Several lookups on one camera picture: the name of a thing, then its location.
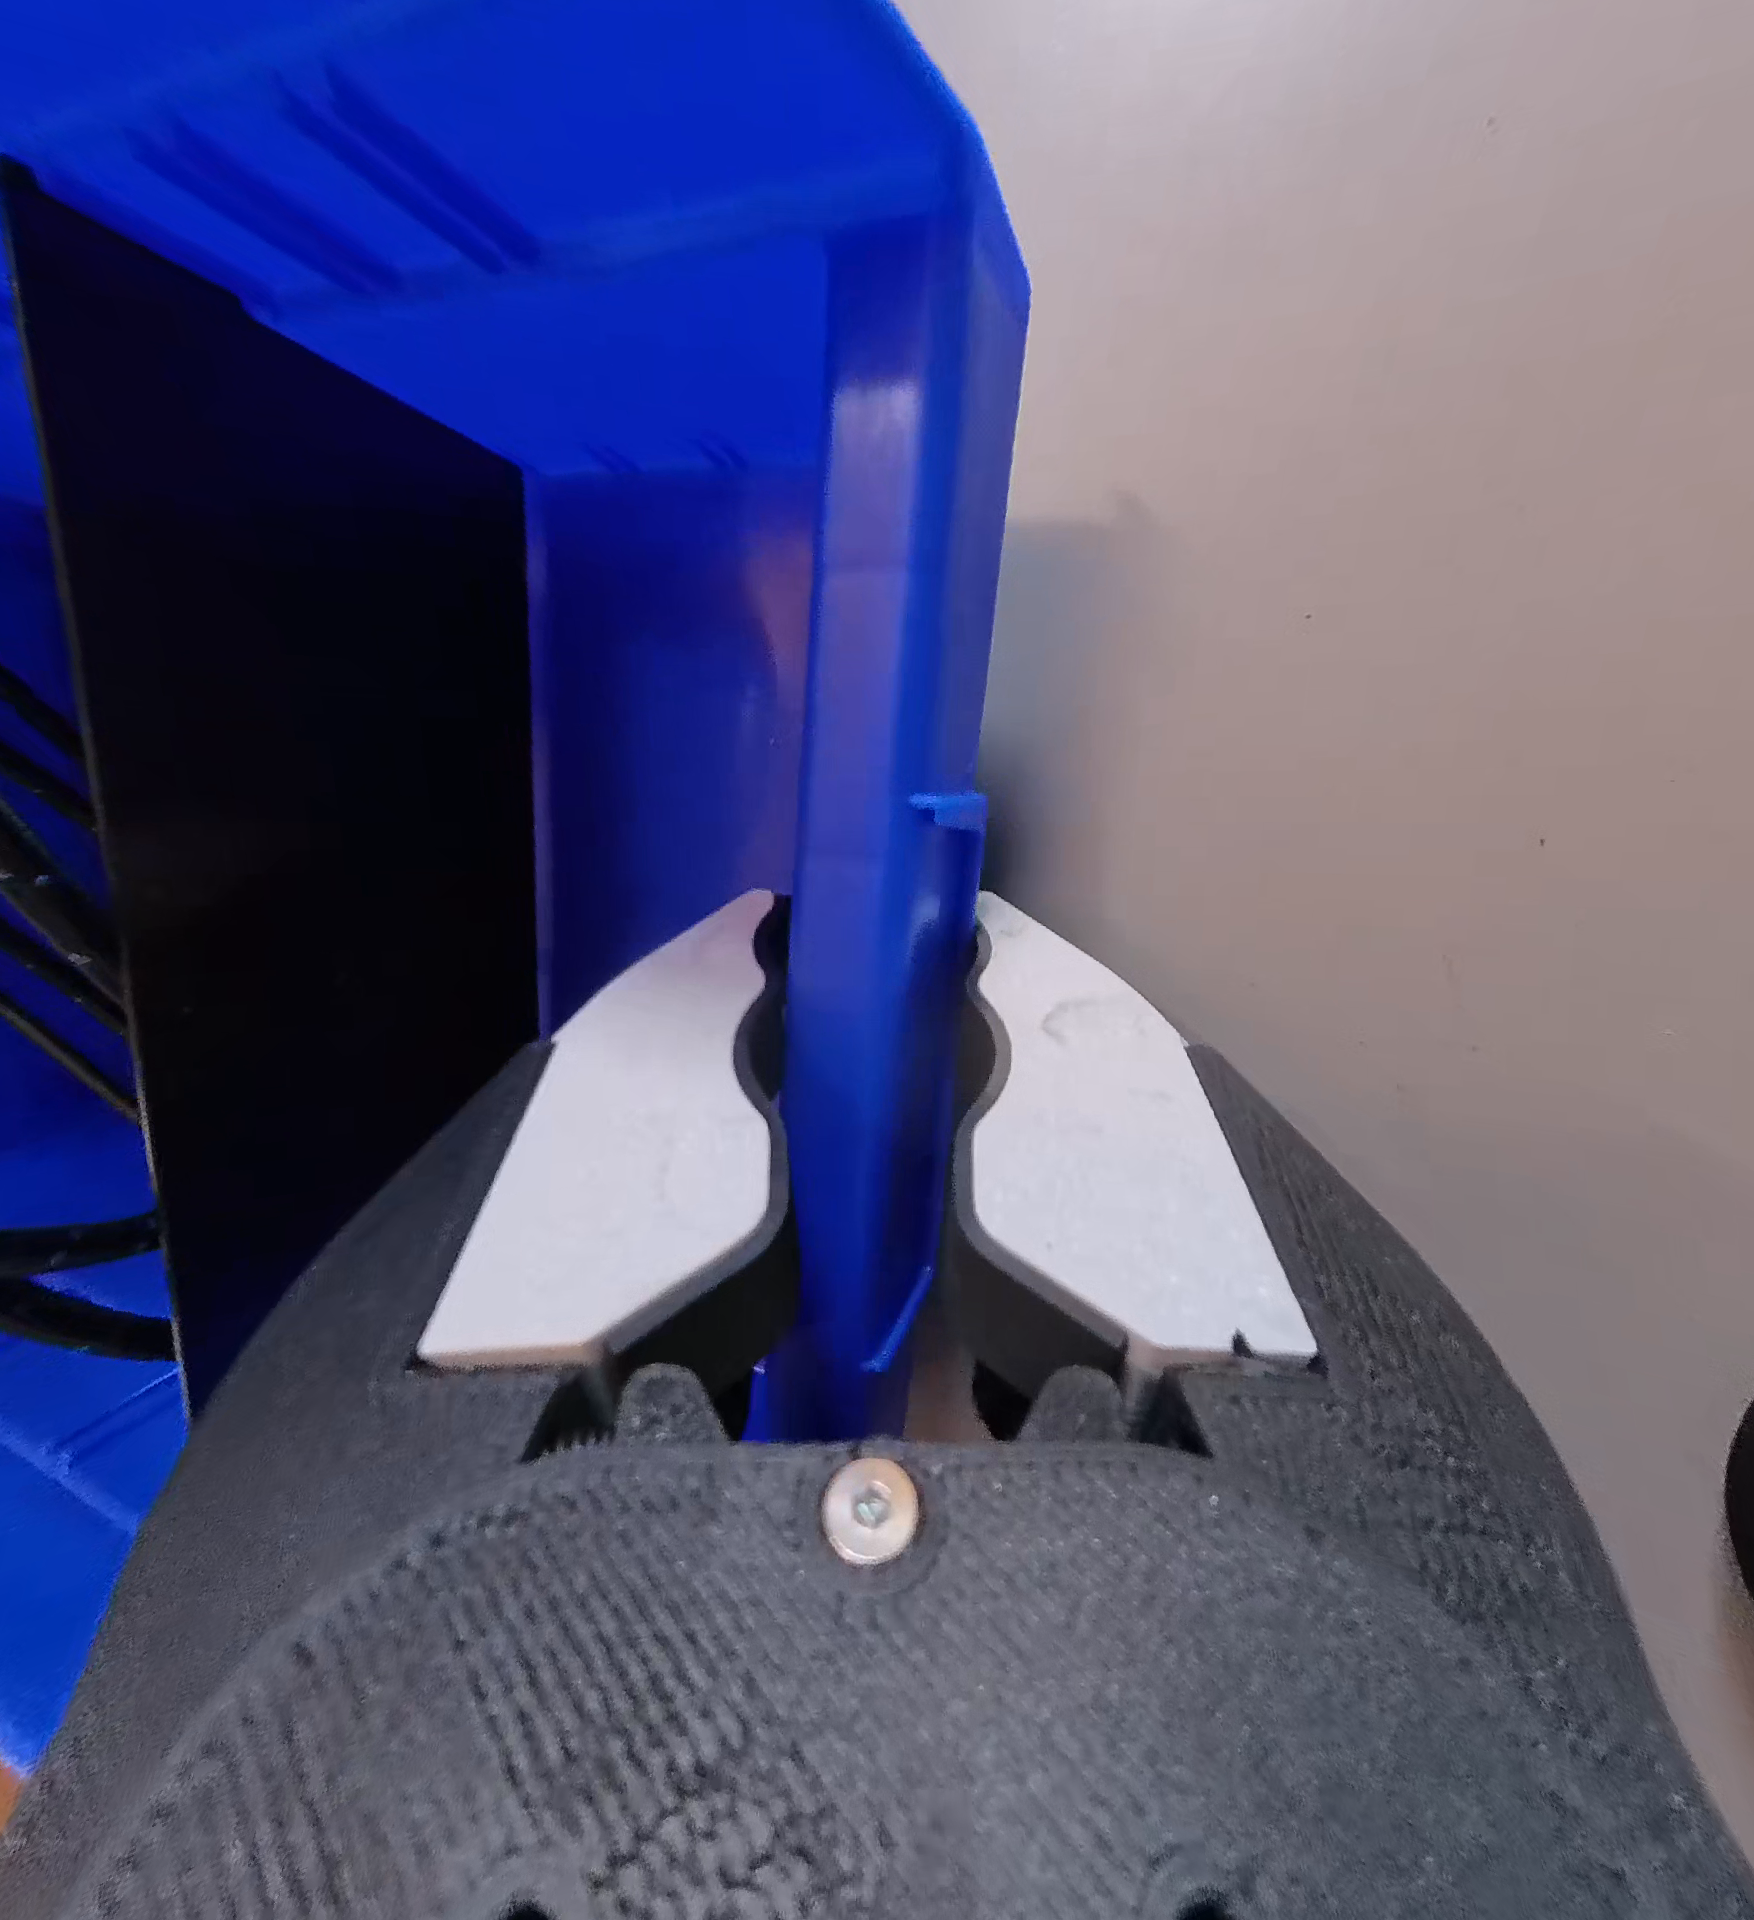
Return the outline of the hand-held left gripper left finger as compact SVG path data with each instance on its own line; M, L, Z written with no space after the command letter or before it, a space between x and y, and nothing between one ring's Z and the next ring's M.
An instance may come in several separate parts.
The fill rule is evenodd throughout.
M778 1007L747 888L630 961L550 1038L420 1335L432 1369L604 1363L741 1279L788 1222L747 1020Z

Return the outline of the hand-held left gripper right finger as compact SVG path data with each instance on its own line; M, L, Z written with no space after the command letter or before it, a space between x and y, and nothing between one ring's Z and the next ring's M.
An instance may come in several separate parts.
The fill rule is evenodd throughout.
M1177 1026L979 895L947 1287L993 1374L1308 1369L1320 1340Z

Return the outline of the blue plastic bin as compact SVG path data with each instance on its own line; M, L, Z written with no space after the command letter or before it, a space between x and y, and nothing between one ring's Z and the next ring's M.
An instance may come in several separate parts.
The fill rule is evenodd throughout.
M1034 311L907 23L0 4L0 156L518 466L535 1038L782 895L804 1309L770 1434L900 1410ZM195 1416L0 230L3 1771L66 1719Z

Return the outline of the black bin divider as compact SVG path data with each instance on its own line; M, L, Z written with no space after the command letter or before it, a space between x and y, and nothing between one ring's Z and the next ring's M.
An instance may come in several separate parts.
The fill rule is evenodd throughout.
M535 1038L527 482L13 156L0 230L206 1412Z

